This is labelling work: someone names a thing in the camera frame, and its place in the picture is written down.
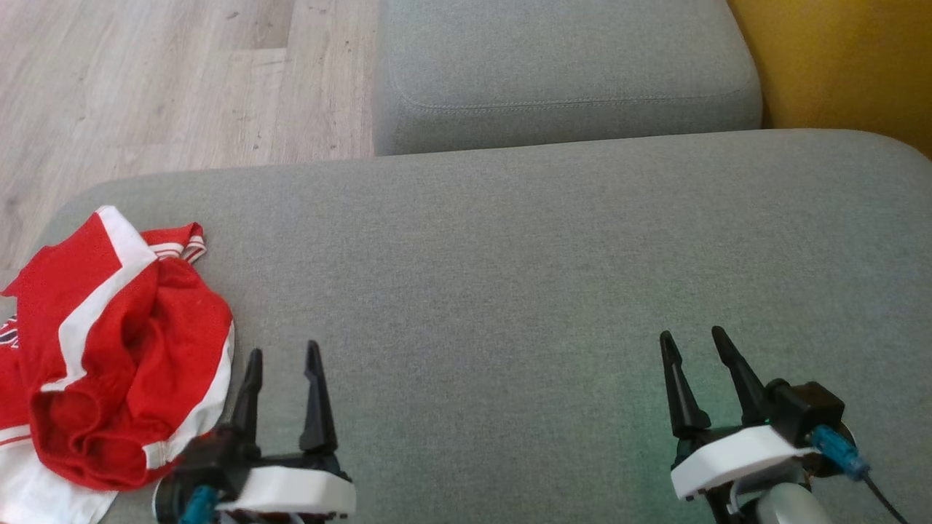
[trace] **blue connector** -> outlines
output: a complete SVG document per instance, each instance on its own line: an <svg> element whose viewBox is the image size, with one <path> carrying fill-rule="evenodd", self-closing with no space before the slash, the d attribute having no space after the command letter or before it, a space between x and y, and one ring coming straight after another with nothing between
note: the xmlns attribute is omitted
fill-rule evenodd
<svg viewBox="0 0 932 524"><path fill-rule="evenodd" d="M220 502L217 490L208 486L197 486L191 499L187 501L185 514L182 515L179 524L211 524L213 522L213 512Z"/></svg>
<svg viewBox="0 0 932 524"><path fill-rule="evenodd" d="M844 474L856 482L863 479L864 475L870 470L870 466L857 452L857 448L825 424L817 426L813 430L812 445L829 460L838 464Z"/></svg>

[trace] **gray fabric surface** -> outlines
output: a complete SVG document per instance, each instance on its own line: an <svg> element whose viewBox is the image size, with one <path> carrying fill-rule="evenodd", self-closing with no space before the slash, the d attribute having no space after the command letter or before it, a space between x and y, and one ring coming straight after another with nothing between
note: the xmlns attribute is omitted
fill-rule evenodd
<svg viewBox="0 0 932 524"><path fill-rule="evenodd" d="M383 0L379 155L756 129L725 0Z"/></svg>
<svg viewBox="0 0 932 524"><path fill-rule="evenodd" d="M709 335L817 379L904 514L932 512L932 163L854 131L750 131L149 176L67 205L199 221L206 282L266 351L259 442L295 449L322 344L355 524L707 523L669 479L658 336L740 420ZM885 521L819 481L837 522ZM105 522L146 522L149 490Z"/></svg>

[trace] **yellow fabric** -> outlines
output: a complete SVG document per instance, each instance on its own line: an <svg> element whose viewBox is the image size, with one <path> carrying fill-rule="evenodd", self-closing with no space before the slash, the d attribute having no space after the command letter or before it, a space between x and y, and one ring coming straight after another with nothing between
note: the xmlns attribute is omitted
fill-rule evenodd
<svg viewBox="0 0 932 524"><path fill-rule="evenodd" d="M764 126L873 131L932 158L932 0L729 0Z"/></svg>

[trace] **gray ottoman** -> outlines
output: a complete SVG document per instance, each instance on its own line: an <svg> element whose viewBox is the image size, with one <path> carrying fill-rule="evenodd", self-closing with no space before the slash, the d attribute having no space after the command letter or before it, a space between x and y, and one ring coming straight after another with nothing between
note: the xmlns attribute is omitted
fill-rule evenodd
<svg viewBox="0 0 932 524"><path fill-rule="evenodd" d="M756 129L725 0L382 0L379 155Z"/></svg>
<svg viewBox="0 0 932 524"><path fill-rule="evenodd" d="M266 351L259 443L295 449L322 345L359 489L351 524L711 522L670 483L658 336L717 424L740 407L709 328L761 378L846 403L874 478L932 513L932 162L853 131L745 131L163 174L98 186L44 242L115 204L197 220L204 279ZM147 522L151 490L105 520ZM815 483L836 522L886 522Z"/></svg>

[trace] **wooden floor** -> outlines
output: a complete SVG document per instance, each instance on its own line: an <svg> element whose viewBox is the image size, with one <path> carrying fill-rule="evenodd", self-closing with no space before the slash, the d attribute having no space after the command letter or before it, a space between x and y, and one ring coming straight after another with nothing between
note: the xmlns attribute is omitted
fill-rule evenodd
<svg viewBox="0 0 932 524"><path fill-rule="evenodd" d="M0 284L74 195L372 155L377 0L0 2Z"/></svg>

